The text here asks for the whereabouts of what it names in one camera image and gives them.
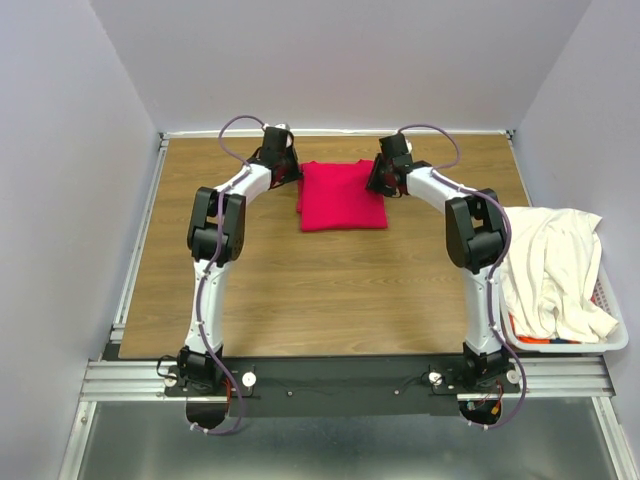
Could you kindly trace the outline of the pink t-shirt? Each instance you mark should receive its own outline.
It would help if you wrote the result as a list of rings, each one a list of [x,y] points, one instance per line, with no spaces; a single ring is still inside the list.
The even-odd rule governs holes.
[[[366,189],[371,160],[301,165],[297,213],[305,233],[328,230],[387,229],[384,198]]]

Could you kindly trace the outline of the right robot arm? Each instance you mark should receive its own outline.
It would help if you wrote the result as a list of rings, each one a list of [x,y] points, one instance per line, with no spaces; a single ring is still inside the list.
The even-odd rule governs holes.
[[[459,378],[480,392],[510,368],[499,320],[499,267],[510,246],[508,218],[495,192],[465,187],[412,157],[398,131],[379,140],[366,188],[385,197],[409,195],[444,214],[445,244],[464,279],[467,333]]]

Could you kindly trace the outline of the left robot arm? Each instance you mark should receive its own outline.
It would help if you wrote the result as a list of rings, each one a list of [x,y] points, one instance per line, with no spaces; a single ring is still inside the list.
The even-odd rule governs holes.
[[[187,230],[193,259],[194,299],[179,375],[201,395],[231,375],[222,363],[224,297],[230,269],[244,247],[246,213],[261,194],[301,177],[294,135],[286,124],[262,127],[262,144],[228,181],[196,191]]]

